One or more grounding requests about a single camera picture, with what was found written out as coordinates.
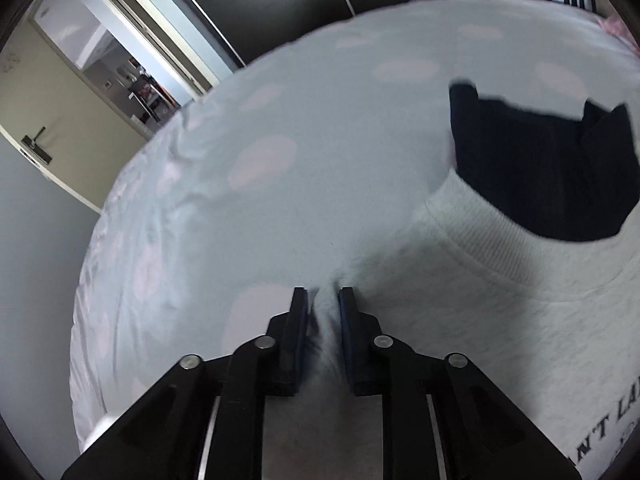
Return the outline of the light grey printed sweatshirt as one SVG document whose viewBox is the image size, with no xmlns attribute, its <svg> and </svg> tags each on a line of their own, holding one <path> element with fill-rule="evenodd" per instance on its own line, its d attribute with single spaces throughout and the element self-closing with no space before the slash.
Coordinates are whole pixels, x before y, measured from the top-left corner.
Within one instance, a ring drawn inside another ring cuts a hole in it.
<svg viewBox="0 0 640 480">
<path fill-rule="evenodd" d="M 271 479 L 371 479 L 380 404 L 347 391 L 336 294 L 416 351 L 466 354 L 597 479 L 639 415 L 639 89 L 610 76 L 318 91 L 300 146 L 309 370 Z"/>
</svg>

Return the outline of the grey pink-dotted bed sheet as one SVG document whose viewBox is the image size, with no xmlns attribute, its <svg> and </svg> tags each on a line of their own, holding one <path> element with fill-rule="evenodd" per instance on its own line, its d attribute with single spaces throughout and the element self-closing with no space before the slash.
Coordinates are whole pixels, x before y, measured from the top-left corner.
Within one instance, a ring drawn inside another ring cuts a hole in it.
<svg viewBox="0 0 640 480">
<path fill-rule="evenodd" d="M 600 18 L 540 0 L 416 0 L 316 30 L 191 103 L 122 168 L 70 333 L 78 443 L 185 353 L 262 332 L 401 229 L 454 166 L 449 85 L 568 117 L 639 104 Z"/>
</svg>

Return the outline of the dark chair in hallway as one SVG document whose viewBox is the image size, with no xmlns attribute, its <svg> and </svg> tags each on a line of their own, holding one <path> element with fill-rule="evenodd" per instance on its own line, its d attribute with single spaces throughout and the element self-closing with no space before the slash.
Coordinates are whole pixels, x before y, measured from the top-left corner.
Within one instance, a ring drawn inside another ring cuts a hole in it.
<svg viewBox="0 0 640 480">
<path fill-rule="evenodd" d="M 166 122 L 172 112 L 168 99 L 156 88 L 155 80 L 146 75 L 140 75 L 128 88 L 130 99 L 135 100 L 141 107 L 139 119 L 146 124 L 153 119 L 157 125 Z"/>
</svg>

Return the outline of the cream room door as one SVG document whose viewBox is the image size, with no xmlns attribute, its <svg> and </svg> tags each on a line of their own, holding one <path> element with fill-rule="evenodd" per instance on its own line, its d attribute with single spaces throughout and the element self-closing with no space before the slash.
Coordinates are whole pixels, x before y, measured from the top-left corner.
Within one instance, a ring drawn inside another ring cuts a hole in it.
<svg viewBox="0 0 640 480">
<path fill-rule="evenodd" d="M 31 22 L 19 24 L 1 50 L 1 132 L 95 211 L 145 144 Z"/>
</svg>

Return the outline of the pink pillow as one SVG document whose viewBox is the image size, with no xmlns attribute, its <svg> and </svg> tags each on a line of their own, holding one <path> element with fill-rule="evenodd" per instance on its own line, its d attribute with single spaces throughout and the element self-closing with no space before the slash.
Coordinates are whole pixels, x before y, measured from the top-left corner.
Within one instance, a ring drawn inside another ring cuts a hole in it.
<svg viewBox="0 0 640 480">
<path fill-rule="evenodd" d="M 632 36 L 631 31 L 624 23 L 624 21 L 618 16 L 609 16 L 608 18 L 598 17 L 598 24 L 600 29 L 606 32 L 608 35 L 620 40 L 620 42 L 635 56 L 640 56 L 640 49 L 637 41 Z"/>
</svg>

